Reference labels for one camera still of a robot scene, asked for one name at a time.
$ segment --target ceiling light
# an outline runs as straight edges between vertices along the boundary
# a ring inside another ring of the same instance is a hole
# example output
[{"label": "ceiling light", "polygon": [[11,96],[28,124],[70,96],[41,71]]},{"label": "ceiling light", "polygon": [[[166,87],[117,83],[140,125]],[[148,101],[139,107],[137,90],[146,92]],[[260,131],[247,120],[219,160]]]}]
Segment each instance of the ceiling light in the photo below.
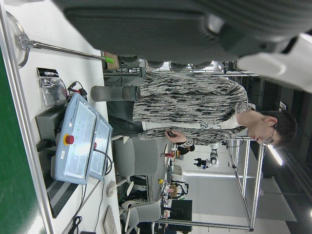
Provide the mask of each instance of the ceiling light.
[{"label": "ceiling light", "polygon": [[271,151],[271,154],[273,155],[273,157],[275,158],[275,160],[277,161],[277,163],[282,166],[283,165],[283,160],[281,158],[281,156],[278,154],[278,152],[276,152],[275,149],[273,149],[273,146],[268,145],[269,150]]}]

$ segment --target emergency stop button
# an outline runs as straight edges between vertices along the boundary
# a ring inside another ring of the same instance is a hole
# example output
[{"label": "emergency stop button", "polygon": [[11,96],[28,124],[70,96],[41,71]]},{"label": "emergency stop button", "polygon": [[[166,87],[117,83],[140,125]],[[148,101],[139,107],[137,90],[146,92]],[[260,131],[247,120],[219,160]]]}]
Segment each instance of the emergency stop button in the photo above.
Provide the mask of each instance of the emergency stop button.
[{"label": "emergency stop button", "polygon": [[68,135],[68,136],[66,136],[66,138],[65,138],[66,144],[69,144],[69,145],[73,144],[73,143],[74,143],[74,140],[75,140],[75,138],[74,138],[74,136],[72,136],[72,135]]}]

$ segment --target sticker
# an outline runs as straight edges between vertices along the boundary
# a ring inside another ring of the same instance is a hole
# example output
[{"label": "sticker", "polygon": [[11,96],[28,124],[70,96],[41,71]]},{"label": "sticker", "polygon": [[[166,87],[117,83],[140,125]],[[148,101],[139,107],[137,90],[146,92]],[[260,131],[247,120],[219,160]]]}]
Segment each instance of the sticker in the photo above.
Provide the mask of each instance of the sticker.
[{"label": "sticker", "polygon": [[60,155],[60,159],[64,159],[65,151],[62,151],[62,154]]}]

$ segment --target patterned sweater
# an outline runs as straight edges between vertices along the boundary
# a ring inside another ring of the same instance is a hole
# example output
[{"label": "patterned sweater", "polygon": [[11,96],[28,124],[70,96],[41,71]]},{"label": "patterned sweater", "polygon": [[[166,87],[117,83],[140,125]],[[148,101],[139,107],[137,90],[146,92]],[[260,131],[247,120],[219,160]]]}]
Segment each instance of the patterned sweater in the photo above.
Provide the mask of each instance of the patterned sweater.
[{"label": "patterned sweater", "polygon": [[[133,121],[156,123],[200,123],[201,129],[173,127],[187,141],[182,146],[210,145],[234,137],[245,127],[211,129],[232,115],[250,108],[245,89],[238,83],[207,73],[151,72],[140,86]],[[165,137],[165,128],[146,130],[142,140]]]}]

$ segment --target keyboard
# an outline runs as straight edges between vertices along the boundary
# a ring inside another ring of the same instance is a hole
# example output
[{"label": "keyboard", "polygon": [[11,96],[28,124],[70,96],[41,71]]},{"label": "keyboard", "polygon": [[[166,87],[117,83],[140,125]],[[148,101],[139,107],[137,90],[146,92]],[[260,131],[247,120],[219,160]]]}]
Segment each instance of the keyboard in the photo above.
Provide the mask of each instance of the keyboard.
[{"label": "keyboard", "polygon": [[102,224],[105,234],[118,234],[111,206],[107,207]]}]

